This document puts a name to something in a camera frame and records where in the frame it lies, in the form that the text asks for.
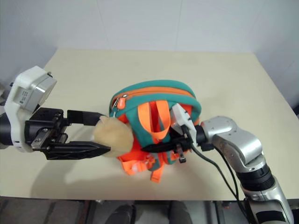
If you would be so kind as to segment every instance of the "beige plush toy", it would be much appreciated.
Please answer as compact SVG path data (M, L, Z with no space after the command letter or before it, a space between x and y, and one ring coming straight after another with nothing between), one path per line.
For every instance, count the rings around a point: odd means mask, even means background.
M129 124L126 125L117 118L101 116L93 131L93 141L111 147L103 156L118 157L130 152L134 137Z

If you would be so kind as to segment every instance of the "wire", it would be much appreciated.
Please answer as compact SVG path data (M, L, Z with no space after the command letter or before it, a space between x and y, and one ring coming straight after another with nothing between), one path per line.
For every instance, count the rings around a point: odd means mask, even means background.
M226 166L228 167L230 174L232 175L232 178L233 178L233 181L234 181L234 185L235 185L235 191L236 191L236 193L233 191L233 189L232 189L231 186L229 185L227 179L225 178L225 176L224 176L223 172L221 171L220 167L218 166L218 164L217 164L216 162L214 162L213 160L211 160L211 159L205 157L200 151L197 150L197 148L196 148L193 144L191 144L191 147L192 147L192 150L193 150L193 151L194 151L200 158L202 158L202 159L204 159L205 161L211 163L212 165L214 165L214 166L217 168L217 170L219 171L220 175L222 176L224 182L226 183L227 187L229 188L230 192L231 192L231 193L234 195L234 197L236 198L236 200L237 200L237 204L238 204L238 206L239 206L241 212L243 213L243 215L245 216L245 218L248 220L247 215L246 215L246 212L245 212L245 209L244 209L242 203L241 203L240 200L239 200L239 190L238 190L237 182L236 182L236 179L235 179L235 175L234 175L234 173L233 173L231 167L229 166L227 160L225 159L224 155L222 154L222 152L221 152L219 149L216 148L217 152L221 155L221 157L223 158L223 160L224 160Z

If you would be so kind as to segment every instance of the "backpack handle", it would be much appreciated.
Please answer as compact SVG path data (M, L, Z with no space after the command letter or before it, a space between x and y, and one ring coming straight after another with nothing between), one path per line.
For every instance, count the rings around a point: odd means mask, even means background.
M159 118L163 124L164 130L160 132L153 132L151 128L151 114L150 114L150 104L149 102L141 104L138 106L138 117L142 127L151 134L152 137L158 140L162 140L168 133L171 117L169 112L169 106L167 100L157 100L156 101L157 110Z

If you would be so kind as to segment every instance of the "table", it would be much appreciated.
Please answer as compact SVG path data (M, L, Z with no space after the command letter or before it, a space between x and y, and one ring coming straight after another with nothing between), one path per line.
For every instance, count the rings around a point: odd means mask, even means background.
M254 54L59 49L45 69L57 84L44 107L108 113L125 86L152 79L185 82L202 105L201 120L234 119L262 142L264 155L287 198L299 198L299 120ZM92 128L73 125L69 140L89 140ZM224 162L215 160L233 185ZM188 153L166 166L159 184L150 172L124 173L115 158L47 161L42 153L0 151L2 196L110 200L233 200L217 170Z

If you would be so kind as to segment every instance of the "backpack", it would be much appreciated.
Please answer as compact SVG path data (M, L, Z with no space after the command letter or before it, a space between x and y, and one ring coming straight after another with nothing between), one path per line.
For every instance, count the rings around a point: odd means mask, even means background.
M199 123L201 106L189 86L173 80L154 80L138 83L117 92L111 99L109 116L129 123L134 143L131 151L120 157L128 175L152 171L151 180L159 183L165 164L173 164L179 155L172 150L147 153L141 148L171 140L170 109L179 103L189 113L194 125Z

